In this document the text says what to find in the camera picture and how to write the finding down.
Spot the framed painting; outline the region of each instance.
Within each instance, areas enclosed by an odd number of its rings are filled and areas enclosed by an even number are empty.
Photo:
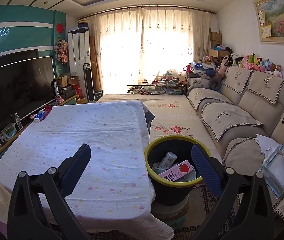
[[[254,0],[253,3],[259,24],[261,43],[284,44],[284,0]],[[263,26],[271,26],[271,36],[268,38],[262,37],[262,28],[260,28],[262,10],[265,15],[265,24]]]

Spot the bed sheet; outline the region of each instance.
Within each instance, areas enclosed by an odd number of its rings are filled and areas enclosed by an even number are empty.
[[[136,239],[171,239],[173,229],[150,213],[155,192],[144,158],[148,135],[139,101],[53,107],[43,121],[31,123],[1,158],[0,201],[10,202],[20,171],[42,174],[87,143],[91,160],[66,197],[82,226],[89,232],[117,229]],[[54,221],[45,196],[40,194],[40,199],[49,221]]]
[[[106,94],[99,102],[139,100],[155,115],[151,124],[150,139],[165,135],[186,135],[202,142],[211,155],[221,162],[218,150],[201,118],[183,95]]]

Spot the strawberry milk carton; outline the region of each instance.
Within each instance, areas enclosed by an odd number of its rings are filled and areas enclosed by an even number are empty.
[[[176,181],[182,178],[184,175],[188,174],[193,170],[188,160],[181,162],[180,164],[168,169],[165,172],[159,174],[160,177],[169,181]]]

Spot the beige sofa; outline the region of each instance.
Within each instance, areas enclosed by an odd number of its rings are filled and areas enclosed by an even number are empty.
[[[201,79],[187,79],[187,98],[210,133],[225,167],[254,175],[264,155],[256,134],[284,145],[284,79],[237,66],[227,69],[221,93]],[[270,190],[273,211],[284,224],[284,197]]]

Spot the black trash can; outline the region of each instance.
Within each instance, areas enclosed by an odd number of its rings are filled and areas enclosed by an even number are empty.
[[[155,200],[166,206],[180,203],[192,190],[195,184],[202,182],[202,177],[196,169],[196,163],[191,158],[192,147],[198,144],[203,152],[209,156],[209,150],[198,140],[184,135],[168,135],[154,140],[148,145],[144,154],[146,168],[155,189]],[[167,152],[173,152],[178,158],[177,162],[188,160],[195,168],[196,179],[188,182],[169,181],[158,176],[153,170],[153,163],[160,162]]]

